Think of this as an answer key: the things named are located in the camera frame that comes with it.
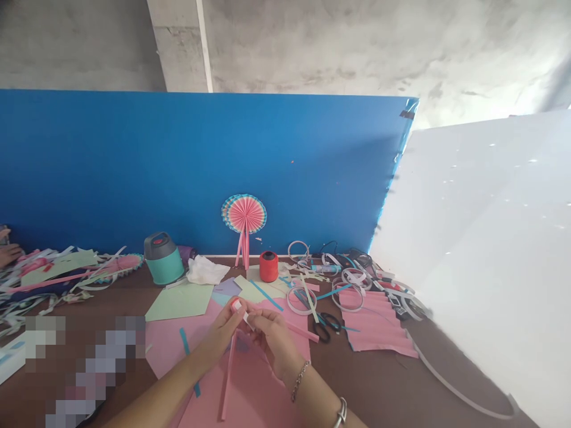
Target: blue backdrop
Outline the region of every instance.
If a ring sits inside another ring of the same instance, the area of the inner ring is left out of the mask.
[[[294,240],[367,250],[416,102],[0,90],[0,222],[26,250],[142,251],[164,230],[235,254],[220,210],[250,193],[268,212],[251,254]]]

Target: paper fan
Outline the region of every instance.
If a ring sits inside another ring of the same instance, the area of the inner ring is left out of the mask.
[[[222,205],[222,219],[226,226],[240,234],[236,266],[241,251],[244,267],[250,268],[250,234],[260,231],[267,219],[262,202],[250,194],[231,196]]]
[[[95,281],[97,284],[102,284],[104,282],[111,282],[113,276],[116,274],[118,277],[128,275],[134,270],[137,270],[143,265],[144,257],[142,254],[125,254],[124,256],[117,257],[110,264],[105,266],[98,273],[98,276],[102,273],[108,273],[109,276]]]

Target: teal water bottle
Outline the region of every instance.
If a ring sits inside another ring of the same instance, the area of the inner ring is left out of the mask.
[[[171,284],[184,275],[178,248],[166,232],[159,232],[145,239],[145,259],[157,285]]]

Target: silver bangle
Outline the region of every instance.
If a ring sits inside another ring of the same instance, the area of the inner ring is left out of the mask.
[[[347,401],[343,397],[341,399],[341,410],[337,413],[337,423],[333,428],[339,428],[341,425],[345,425],[345,419],[347,419]]]
[[[309,365],[309,361],[306,361],[305,364],[303,365],[302,371],[297,375],[297,379],[296,379],[296,385],[293,387],[293,392],[291,393],[291,402],[296,402],[296,395],[297,395],[297,390],[299,388],[299,384],[302,382],[302,377],[305,373],[305,369],[307,369]]]

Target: red thread spool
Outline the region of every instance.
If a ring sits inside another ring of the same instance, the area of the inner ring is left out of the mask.
[[[260,278],[264,282],[274,282],[278,279],[278,255],[264,251],[260,256]]]

